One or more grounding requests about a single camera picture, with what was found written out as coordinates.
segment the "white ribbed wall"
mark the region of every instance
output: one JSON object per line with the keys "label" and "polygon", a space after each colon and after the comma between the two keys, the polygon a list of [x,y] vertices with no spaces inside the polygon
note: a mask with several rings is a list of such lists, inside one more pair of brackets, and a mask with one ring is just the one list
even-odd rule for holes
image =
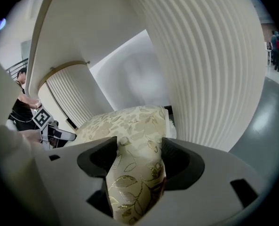
{"label": "white ribbed wall", "polygon": [[177,137],[229,151],[258,105],[263,32],[250,0],[129,0],[155,46]]}
{"label": "white ribbed wall", "polygon": [[113,111],[87,65],[66,67],[49,77],[47,84],[78,128],[95,115]]}

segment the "gray floor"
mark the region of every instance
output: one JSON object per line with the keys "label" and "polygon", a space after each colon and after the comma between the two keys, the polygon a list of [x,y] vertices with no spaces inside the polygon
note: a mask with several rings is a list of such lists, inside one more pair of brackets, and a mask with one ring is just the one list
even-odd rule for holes
{"label": "gray floor", "polygon": [[258,108],[230,153],[274,182],[279,173],[279,84],[266,77]]}

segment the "person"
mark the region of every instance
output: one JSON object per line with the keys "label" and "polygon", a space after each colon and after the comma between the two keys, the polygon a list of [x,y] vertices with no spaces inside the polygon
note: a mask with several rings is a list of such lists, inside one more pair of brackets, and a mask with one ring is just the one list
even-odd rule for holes
{"label": "person", "polygon": [[272,44],[272,52],[271,52],[271,55],[272,55],[272,63],[273,65],[276,64],[276,52],[277,52],[277,48],[276,48],[276,40],[277,40],[277,34],[278,32],[275,32],[275,31],[272,31],[272,38],[271,38],[271,44]]}
{"label": "person", "polygon": [[275,68],[279,72],[279,35],[276,37]]}
{"label": "person", "polygon": [[27,97],[25,90],[22,88],[26,80],[26,71],[26,68],[22,68],[17,73],[17,80],[15,82],[21,87],[22,92],[18,96],[12,113],[8,117],[15,122],[18,131],[38,129],[36,123],[32,120],[33,114],[31,109],[39,109],[41,107],[39,100]]}

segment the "floral fabric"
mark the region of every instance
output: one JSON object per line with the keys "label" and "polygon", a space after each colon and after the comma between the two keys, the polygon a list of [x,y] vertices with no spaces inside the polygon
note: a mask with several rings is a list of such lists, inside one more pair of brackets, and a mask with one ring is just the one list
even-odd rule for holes
{"label": "floral fabric", "polygon": [[118,155],[106,177],[109,198],[114,218],[134,224],[162,194],[165,109],[139,106],[98,115],[82,125],[77,135],[67,146],[117,136]]}

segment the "metal railing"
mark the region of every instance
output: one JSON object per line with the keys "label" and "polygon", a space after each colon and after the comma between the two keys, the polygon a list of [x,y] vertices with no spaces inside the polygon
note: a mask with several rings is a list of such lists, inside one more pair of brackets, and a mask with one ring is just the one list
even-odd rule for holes
{"label": "metal railing", "polygon": [[6,72],[9,73],[12,79],[16,80],[18,71],[22,68],[27,68],[27,65],[28,65],[28,58],[20,61],[17,64],[14,64],[12,67],[8,68]]}

